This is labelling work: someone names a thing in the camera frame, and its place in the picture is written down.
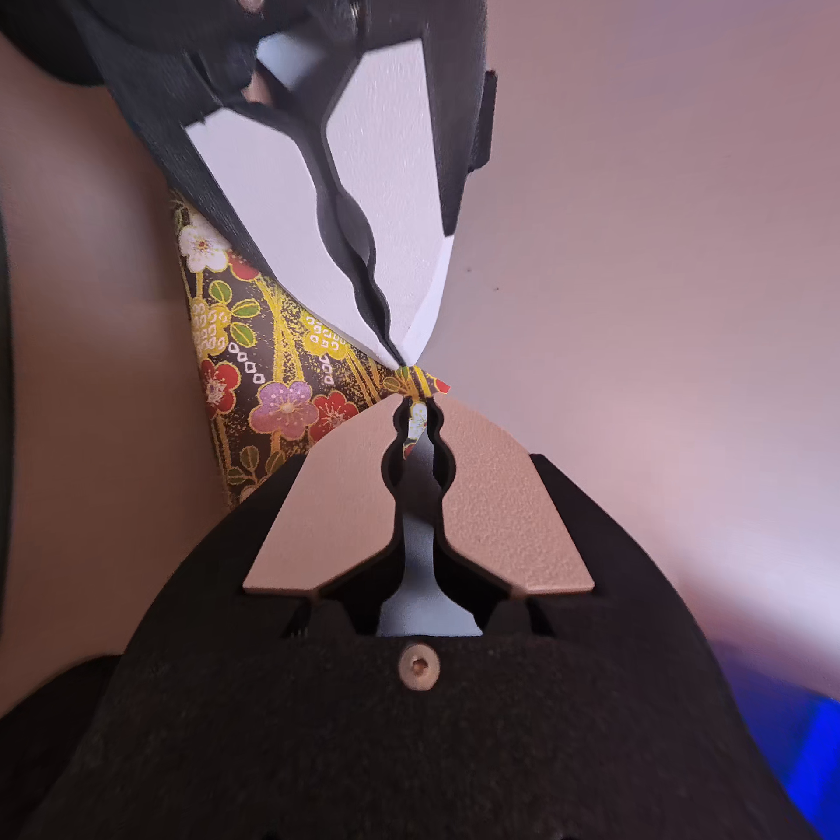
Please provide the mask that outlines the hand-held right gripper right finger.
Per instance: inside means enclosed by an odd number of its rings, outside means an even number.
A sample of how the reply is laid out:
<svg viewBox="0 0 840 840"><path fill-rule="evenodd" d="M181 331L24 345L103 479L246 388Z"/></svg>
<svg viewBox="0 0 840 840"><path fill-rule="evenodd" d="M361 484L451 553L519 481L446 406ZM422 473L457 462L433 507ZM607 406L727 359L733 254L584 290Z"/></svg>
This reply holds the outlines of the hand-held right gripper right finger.
<svg viewBox="0 0 840 840"><path fill-rule="evenodd" d="M529 452L451 395L427 404L439 487L434 577L479 628L512 615L531 627L529 603L589 595L595 582Z"/></svg>

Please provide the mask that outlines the green backed floral paper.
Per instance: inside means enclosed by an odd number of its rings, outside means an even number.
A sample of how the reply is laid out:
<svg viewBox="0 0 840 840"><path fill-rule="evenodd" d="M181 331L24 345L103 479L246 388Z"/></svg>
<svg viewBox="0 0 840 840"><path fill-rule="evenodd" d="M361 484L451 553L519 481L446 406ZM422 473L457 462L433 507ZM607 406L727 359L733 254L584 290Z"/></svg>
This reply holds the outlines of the green backed floral paper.
<svg viewBox="0 0 840 840"><path fill-rule="evenodd" d="M398 395L425 404L449 386L390 370L252 267L175 189L171 212L213 449L235 508L290 457Z"/></svg>

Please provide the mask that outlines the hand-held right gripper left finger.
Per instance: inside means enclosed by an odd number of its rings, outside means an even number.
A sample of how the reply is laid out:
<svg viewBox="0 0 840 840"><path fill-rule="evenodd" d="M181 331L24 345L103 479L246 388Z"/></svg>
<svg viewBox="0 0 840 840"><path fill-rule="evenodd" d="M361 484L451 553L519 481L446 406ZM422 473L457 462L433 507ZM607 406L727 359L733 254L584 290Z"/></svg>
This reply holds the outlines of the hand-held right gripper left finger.
<svg viewBox="0 0 840 840"><path fill-rule="evenodd" d="M314 612L339 604L377 628L403 581L397 499L411 402L391 395L338 427L303 459L242 584L243 600Z"/></svg>

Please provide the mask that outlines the blue plastic bin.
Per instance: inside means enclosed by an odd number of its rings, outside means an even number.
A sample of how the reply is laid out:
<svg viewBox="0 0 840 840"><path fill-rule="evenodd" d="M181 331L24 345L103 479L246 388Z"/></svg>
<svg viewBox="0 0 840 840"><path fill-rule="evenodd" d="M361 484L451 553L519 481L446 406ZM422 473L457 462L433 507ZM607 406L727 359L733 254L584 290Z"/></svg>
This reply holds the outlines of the blue plastic bin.
<svg viewBox="0 0 840 840"><path fill-rule="evenodd" d="M838 701L764 674L734 647L712 650L773 775L820 837L838 839Z"/></svg>

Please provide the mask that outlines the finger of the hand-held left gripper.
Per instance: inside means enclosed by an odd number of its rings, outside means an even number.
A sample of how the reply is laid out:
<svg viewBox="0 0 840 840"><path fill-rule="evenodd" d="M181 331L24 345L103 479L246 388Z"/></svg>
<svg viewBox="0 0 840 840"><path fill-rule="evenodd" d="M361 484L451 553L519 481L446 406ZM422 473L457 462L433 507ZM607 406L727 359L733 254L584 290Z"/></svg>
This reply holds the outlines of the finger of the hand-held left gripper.
<svg viewBox="0 0 840 840"><path fill-rule="evenodd" d="M454 244L444 232L430 114L416 38L362 56L326 129L339 179L373 234L391 342L410 366L434 331Z"/></svg>
<svg viewBox="0 0 840 840"><path fill-rule="evenodd" d="M333 332L395 368L357 309L351 279L322 240L316 186L294 140L229 108L185 132L283 290Z"/></svg>

